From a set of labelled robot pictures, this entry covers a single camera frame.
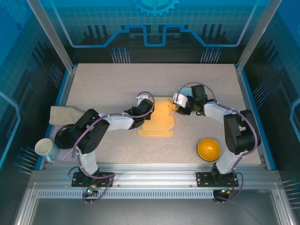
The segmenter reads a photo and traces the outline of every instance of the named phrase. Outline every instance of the transparent wall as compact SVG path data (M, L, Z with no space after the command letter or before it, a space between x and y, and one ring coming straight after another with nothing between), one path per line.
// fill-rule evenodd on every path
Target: transparent wall
M236 63L269 0L41 0L76 63Z
M0 218L12 224L65 68L26 1L1 1L0 20Z
M300 179L300 2L284 0L245 66L282 180Z

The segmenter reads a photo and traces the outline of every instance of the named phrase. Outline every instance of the speckled tabletop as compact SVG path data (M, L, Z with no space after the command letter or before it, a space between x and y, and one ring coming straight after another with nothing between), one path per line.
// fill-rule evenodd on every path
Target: speckled tabletop
M171 97L179 86L192 81L210 86L220 103L245 109L235 69L230 64L79 64L67 106L121 113L136 105L136 95L141 91ZM96 149L97 162L207 164L196 153L200 140L212 138L222 151L226 148L223 124L194 114L172 115L172 137L142 137L137 130L106 133ZM241 161L246 165L260 163L257 151Z

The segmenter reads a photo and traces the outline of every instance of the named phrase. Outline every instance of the purple cable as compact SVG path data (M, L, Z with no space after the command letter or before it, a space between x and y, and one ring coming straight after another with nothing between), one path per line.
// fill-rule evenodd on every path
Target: purple cable
M224 202L224 203L228 203L228 202L231 202L233 199L235 199L235 198L241 193L241 191L242 191L242 189L243 189L243 186L244 186L244 177L243 177L243 174L240 173L240 172L235 172L234 169L235 169L236 165L241 161L241 159L242 159L245 155L248 155L248 154L250 154L250 153L252 153L253 151L256 150L257 145L258 145L257 133L256 133L256 131L255 131L253 125L250 123L250 121L249 121L242 113L240 113L239 111L237 111L237 110L235 110L235 109L229 108L229 107L227 107L227 106L225 106L225 105L219 104L219 103L217 102L216 96L215 96L214 92L212 91L212 89L211 89L210 87L208 87L208 86L207 86L206 84L204 84L204 83L200 83L200 82L189 82L189 83L186 83L185 85L183 85L183 86L179 89L178 94L177 94L177 97L176 97L176 101L178 100L178 96L179 96L179 93L181 92L181 90L182 90L184 87L186 87L186 86L188 86L188 85L190 85L190 84L200 84L200 85L203 85L204 87L206 87L208 90L210 90L210 92L211 92L211 94L212 94L212 96L213 96L215 102L217 103L217 105L220 106L221 108L225 109L225 110L232 111L232 112L238 114L241 118L243 118L243 120L248 124L248 126L249 126L251 132L252 132L253 135L254 135L254 141L255 141L255 142L254 142L254 147L253 147L253 149L252 149L251 151L248 151L248 152L245 152L244 154L242 154L242 155L238 158L238 160L232 165L232 173L234 173L234 174L240 174L240 175L241 175L242 184L241 184L241 187L240 187L238 193L236 194L236 196L233 197L232 199L227 200L226 202Z
M123 114L123 113L112 113L112 114L109 114L109 115L102 116L102 117L100 117L99 119L97 119L96 121L94 121L94 122L93 122L93 123L92 123L92 124L91 124L84 132L83 132L83 134L77 139L77 141L75 142L75 144L74 144L74 146L73 146L73 149L76 150L76 152L77 152L77 160L78 160L78 164L79 164L79 166L80 166L80 169L82 170L82 172L83 172L86 176L91 177L91 178L93 178L93 179L98 179L98 180L106 179L106 178L110 178L110 177L112 178L111 181L109 182L109 184L107 185L106 189L105 189L104 192L102 193L102 195L101 195L98 199L96 199L97 201L98 201L98 200L104 195L104 193L107 191L109 185L112 183L113 178L115 177L116 174L113 173L113 174L110 174L110 175L107 175L107 176L103 176L103 177L96 177L96 176L90 175L90 174L83 168L83 165L82 165L82 163L81 163L81 161L80 161L80 155L79 155L80 151L77 149L77 145L78 145L78 143L83 139L83 137L84 137L90 130L92 130L92 128L93 128L97 123L99 123L101 120L103 120L103 119L105 119L105 118L107 118L107 117L109 117L109 116L124 116L124 117L129 117L129 118L141 118L141 117L144 117L144 116L147 116L148 114L150 114L150 113L152 112L152 110L154 109L155 99L154 99L154 96L153 96L150 92L148 92L148 91L142 91L142 92L140 92L137 96L140 96L140 95L143 94L143 93L146 93L146 94L150 95L150 97L151 97L152 100L153 100L153 105L152 105L151 109L150 109L147 113L145 113L145 114L143 114L143 115L140 115L140 116L130 116L130 115L126 115L126 114Z
M190 85L190 84L199 84L199 85L203 85L203 86L206 87L208 90L210 90L213 99L215 100L215 102L217 102L215 93L212 91L212 89L211 89L209 86L207 86L206 84L200 83L200 82L189 82L189 83L186 83L185 85L183 85L183 86L179 89L179 91L178 91L178 93L177 93L176 101L178 101L178 97L179 97L179 94L180 94L181 90L182 90L184 87L186 87L186 86L188 86L188 85Z

